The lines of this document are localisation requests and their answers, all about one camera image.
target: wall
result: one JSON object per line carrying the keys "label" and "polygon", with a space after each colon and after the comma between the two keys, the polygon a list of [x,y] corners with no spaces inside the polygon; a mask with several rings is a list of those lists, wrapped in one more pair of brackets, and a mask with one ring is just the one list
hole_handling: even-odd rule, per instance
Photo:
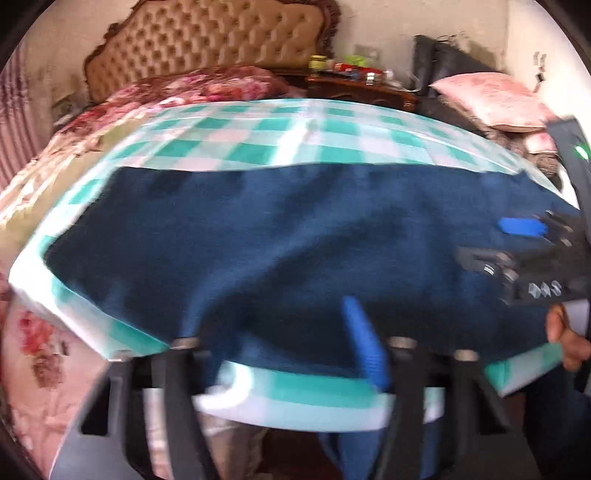
{"label": "wall", "polygon": [[437,38],[464,31],[502,67],[508,0],[337,1],[343,12],[336,36],[338,54],[353,53],[354,44],[379,47],[386,67],[408,72],[413,36]]}
{"label": "wall", "polygon": [[109,25],[125,19],[137,0],[56,0],[25,38],[27,71],[50,89],[53,102],[84,91],[83,62]]}
{"label": "wall", "polygon": [[[137,0],[57,0],[27,35],[27,68],[37,83],[50,85],[56,101],[84,90],[82,63],[101,43],[110,23],[129,14]],[[337,0],[342,22],[335,39],[339,56],[363,44],[382,50],[382,63],[410,70],[412,38],[464,31],[502,59],[508,0]]]}
{"label": "wall", "polygon": [[[509,0],[505,65],[507,72],[533,89],[534,53],[546,54],[546,81],[538,95],[558,116],[574,115],[591,140],[591,75],[562,29],[535,0]],[[564,181],[563,193],[575,203]]]}

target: wooden floor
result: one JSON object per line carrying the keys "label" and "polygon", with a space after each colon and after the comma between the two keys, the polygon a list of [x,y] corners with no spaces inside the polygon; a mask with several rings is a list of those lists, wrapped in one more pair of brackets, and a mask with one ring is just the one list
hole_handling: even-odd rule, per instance
{"label": "wooden floor", "polygon": [[343,478],[314,433],[270,430],[263,441],[263,459],[258,471],[272,474],[273,480]]}

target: pink pillow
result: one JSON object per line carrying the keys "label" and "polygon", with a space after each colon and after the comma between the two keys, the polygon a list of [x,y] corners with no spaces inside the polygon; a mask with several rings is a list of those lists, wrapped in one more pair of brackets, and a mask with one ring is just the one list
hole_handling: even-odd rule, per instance
{"label": "pink pillow", "polygon": [[558,153],[558,149],[545,131],[527,134],[523,137],[523,145],[529,153]]}
{"label": "pink pillow", "polygon": [[431,85],[478,117],[485,125],[506,132],[535,132],[558,117],[509,75],[465,73]]}

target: black device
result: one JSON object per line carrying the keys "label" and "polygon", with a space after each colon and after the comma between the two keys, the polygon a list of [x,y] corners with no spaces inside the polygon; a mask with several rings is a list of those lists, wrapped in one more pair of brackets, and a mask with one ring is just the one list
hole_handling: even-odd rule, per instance
{"label": "black device", "polygon": [[[525,437],[514,430],[478,356],[435,355],[410,339],[385,345],[395,407],[370,480],[418,480],[424,392],[445,389],[440,480],[540,478]],[[204,393],[205,349],[170,350],[112,362],[70,425],[50,480],[157,480],[144,423],[144,388],[163,388],[175,480],[219,480],[191,397]]]}
{"label": "black device", "polygon": [[[467,270],[481,271],[503,282],[502,301],[507,304],[551,304],[591,299],[591,152],[575,118],[547,125],[573,188],[581,215],[553,212],[538,220],[545,225],[544,247],[518,254],[488,249],[458,248],[456,258]],[[587,323],[591,341],[591,322]],[[584,392],[591,361],[575,377],[575,388]]]}

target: jar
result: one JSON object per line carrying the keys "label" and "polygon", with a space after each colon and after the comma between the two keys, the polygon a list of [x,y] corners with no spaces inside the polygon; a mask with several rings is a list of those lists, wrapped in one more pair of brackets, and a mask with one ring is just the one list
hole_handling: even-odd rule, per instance
{"label": "jar", "polygon": [[326,70],[326,60],[328,58],[325,55],[312,55],[310,57],[310,70],[314,70],[315,72],[321,72],[322,70]]}

